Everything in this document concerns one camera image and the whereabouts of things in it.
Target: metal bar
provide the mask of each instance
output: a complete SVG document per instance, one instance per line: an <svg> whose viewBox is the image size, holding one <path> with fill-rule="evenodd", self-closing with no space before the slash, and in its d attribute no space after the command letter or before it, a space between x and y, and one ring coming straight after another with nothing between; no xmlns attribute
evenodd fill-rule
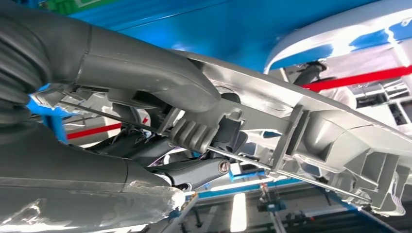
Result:
<svg viewBox="0 0 412 233"><path fill-rule="evenodd" d="M216 152L216 153L222 154L222 155L224 155L224 156L227 156L227 157L229 157L229 158L234 158L234 159L237 159L237 160L240 160L240 161L243 161L243 162L246 162L246 163L255 165L255 166L260 167L260 168L264 168L264 169L267 169L267 170L272 170L272 167L269 166L269 165L267 165L267 164L263 164L263 163L260 163L260 162L257 162L257 161L254 161L254 160L251 160L251 159L248 159L248 158L244 158L244 157L242 157L242 156L240 156L240 155L236 155L236 154L233 154L233 153L229 153L229 152L226 152L226 151L224 151L224 150L220 150L220 149L213 148L213 147L208 147L207 149L208 149L208 150L211 150L211 151L214 151L214 152ZM317 186L319 186L319 187L327 188L327 189L333 190L333 191L335 191L335 192L339 192L339 193L342 193L342 194L349 195L349 196L354 197L354 198L358 198L358 199L361 199L361 200L365 200L365 201L371 202L371 200L368 199L368 198L364 198L364 197L359 196L359 195L357 195L357 194L353 194L353 193L350 193L350 192L347 192L347 191L344 191L344 190L340 190L340 189L337 189L337 188L335 188L335 187L333 187L333 186L329 186L329 185L327 185L327 184L324 184L324 183L322 183L322 182L314 181L314 180L308 179L308 178L303 177L303 176L299 176L299 175L296 175L296 174L293 174L293 173L290 173L290 172L287 172L287 171L283 171L283 170L281 170L281 169L279 169L279 170L277 170L277 171L274 171L274 172L279 173L279 174L281 174L281 175L285 175L285 176L289 176L289 177L292 177L292 178L296 178L296 179L299 179L299 180L302 180L302 181L306 181L306 182L308 182L308 183L317 185Z"/></svg>
<svg viewBox="0 0 412 233"><path fill-rule="evenodd" d="M237 159L237 160L239 160L239 161L242 161L242 162L245 162L245 163L249 163L249 164L252 164L252 165L255 165L255 166L257 166L257 167L264 168L264 169L267 169L267 170L272 170L272 167L269 166L269 165L267 165L267 164L263 164L263 163L260 163L260 162L255 161L255 160L248 159L248 158L242 157L242 156L240 156L240 155L236 155L236 154L233 154L233 153L230 153L230 152L226 152L226 151L224 151L224 150L217 149L217 148L210 147L210 146L207 147L207 149L208 149L208 150L211 150L211 151L214 151L214 152L216 152L216 153L219 153L219 154L221 154L221 155L227 156L227 157L229 157L229 158Z"/></svg>
<svg viewBox="0 0 412 233"><path fill-rule="evenodd" d="M292 178L296 178L296 179L299 179L299 180L302 180L302 181L306 181L306 182L308 182L308 183L317 185L317 186L319 186L319 187L326 188L326 189L330 189L330 190L333 190L333 191L338 192L338 193L343 193L343 194L349 195L349 196L354 197L354 198L358 198L358 199L361 199L361 200L365 200L365 201L371 202L371 200L368 199L368 198L364 198L364 197L359 196L359 195L357 195L357 194L353 194L353 193L350 193L350 192L347 192L347 191L344 191L344 190L340 190L340 189L337 189L337 188L335 188L335 187L333 187L333 186L329 186L329 185L327 185L327 184L325 184L325 183L322 183L322 182L319 182L319 181L314 181L314 180L311 180L311 179L309 179L309 178L306 178L306 177L303 177L303 176L299 176L299 175L296 175L296 174L293 174L293 173L290 173L290 172L287 172L287 171L278 170L278 171L276 171L276 173L279 173L279 174L282 174L282 175L285 175L285 176L289 176L289 177L292 177Z"/></svg>
<svg viewBox="0 0 412 233"><path fill-rule="evenodd" d="M75 107L75 108L78 108L78 109L81 109L81 110L85 110L85 111L88 111L88 112L91 112L91 113L94 113L94 114L97 114L97 115L101 115L103 117L107 117L107 118L110 118L110 119L113 119L113 120L117 120L117 121L120 121L120 122L125 122L127 124L137 126L137 127L142 128L144 130L149 130L151 132L156 131L155 128L152 128L150 126L143 125L143 124L140 124L138 122L130 121L128 119L124 119L124 118L121 118L121 117L118 117L118 116L115 116L115 115L112 115L112 114L104 113L104 112L101 112L101 111L98 111L98 110L95 110L95 109L92 109L92 108L87 108L87 107L84 107L84 106L81 106L81 105L78 105L78 104L69 103L69 102L65 102L65 101L60 101L60 103L68 105L68 106L72 106L72 107Z"/></svg>

